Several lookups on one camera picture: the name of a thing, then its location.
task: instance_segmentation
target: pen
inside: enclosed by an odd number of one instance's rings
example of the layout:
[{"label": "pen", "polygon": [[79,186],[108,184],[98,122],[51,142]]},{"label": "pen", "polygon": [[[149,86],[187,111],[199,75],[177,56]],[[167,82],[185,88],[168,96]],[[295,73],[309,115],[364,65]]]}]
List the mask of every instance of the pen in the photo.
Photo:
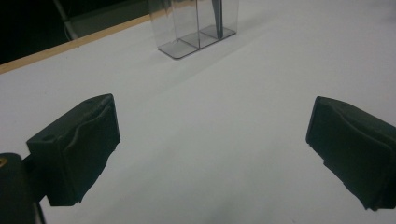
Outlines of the pen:
[{"label": "pen", "polygon": [[222,3],[221,0],[212,0],[213,10],[215,11],[216,33],[218,39],[223,38],[223,22],[222,22]]}]

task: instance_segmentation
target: white tabletop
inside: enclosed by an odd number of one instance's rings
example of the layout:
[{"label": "white tabletop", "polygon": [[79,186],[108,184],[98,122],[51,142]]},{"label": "white tabletop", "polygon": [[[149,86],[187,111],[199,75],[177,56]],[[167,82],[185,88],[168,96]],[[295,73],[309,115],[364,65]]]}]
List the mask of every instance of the white tabletop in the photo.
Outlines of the white tabletop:
[{"label": "white tabletop", "polygon": [[396,125],[395,61],[392,0],[241,0],[238,34],[181,61],[145,22],[1,75],[0,152],[111,92],[121,142],[48,223],[395,223],[304,140],[318,95]]}]

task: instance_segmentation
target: clear plastic container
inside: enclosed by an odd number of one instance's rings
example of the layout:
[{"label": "clear plastic container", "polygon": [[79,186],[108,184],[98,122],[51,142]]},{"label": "clear plastic container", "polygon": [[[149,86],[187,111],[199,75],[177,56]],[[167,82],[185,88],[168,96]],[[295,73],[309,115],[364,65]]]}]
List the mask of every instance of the clear plastic container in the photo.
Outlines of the clear plastic container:
[{"label": "clear plastic container", "polygon": [[236,34],[238,0],[148,0],[157,47],[174,59]]}]

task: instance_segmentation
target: transparent acrylic holder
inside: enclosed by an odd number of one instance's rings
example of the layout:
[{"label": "transparent acrylic holder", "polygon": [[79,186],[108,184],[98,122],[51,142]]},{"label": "transparent acrylic holder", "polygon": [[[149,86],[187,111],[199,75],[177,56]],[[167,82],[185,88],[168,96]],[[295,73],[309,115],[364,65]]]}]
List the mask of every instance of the transparent acrylic holder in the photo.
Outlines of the transparent acrylic holder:
[{"label": "transparent acrylic holder", "polygon": [[148,0],[157,47],[174,59],[236,34],[238,0]]}]

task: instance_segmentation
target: wooden edge trim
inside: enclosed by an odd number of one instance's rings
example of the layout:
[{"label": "wooden edge trim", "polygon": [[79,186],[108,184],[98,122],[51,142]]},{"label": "wooden edge trim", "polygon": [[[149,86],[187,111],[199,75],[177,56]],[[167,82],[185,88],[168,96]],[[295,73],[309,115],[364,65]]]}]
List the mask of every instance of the wooden edge trim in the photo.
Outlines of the wooden edge trim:
[{"label": "wooden edge trim", "polygon": [[31,63],[36,63],[38,61],[44,60],[44,59],[49,58],[51,56],[54,56],[54,55],[60,54],[62,52],[68,51],[70,49],[77,48],[77,47],[79,47],[81,45],[88,44],[88,43],[90,43],[92,41],[98,40],[98,39],[103,38],[105,36],[115,34],[116,32],[119,32],[119,31],[125,30],[127,28],[136,26],[136,25],[138,25],[138,24],[140,24],[142,22],[145,22],[145,21],[149,21],[149,15],[146,15],[146,16],[143,16],[143,17],[139,17],[137,19],[134,19],[134,20],[122,23],[122,24],[118,24],[118,25],[112,26],[110,28],[107,28],[105,30],[96,32],[96,33],[91,34],[91,35],[83,36],[83,37],[81,37],[79,39],[72,40],[70,42],[67,42],[67,43],[64,43],[62,45],[53,47],[51,49],[45,49],[43,51],[39,51],[38,53],[34,53],[34,54],[31,54],[31,55],[28,55],[26,57],[17,59],[15,61],[12,61],[12,62],[9,62],[9,63],[0,64],[0,75],[5,73],[5,72],[9,72],[11,70],[23,67],[25,65],[28,65],[28,64],[31,64]]}]

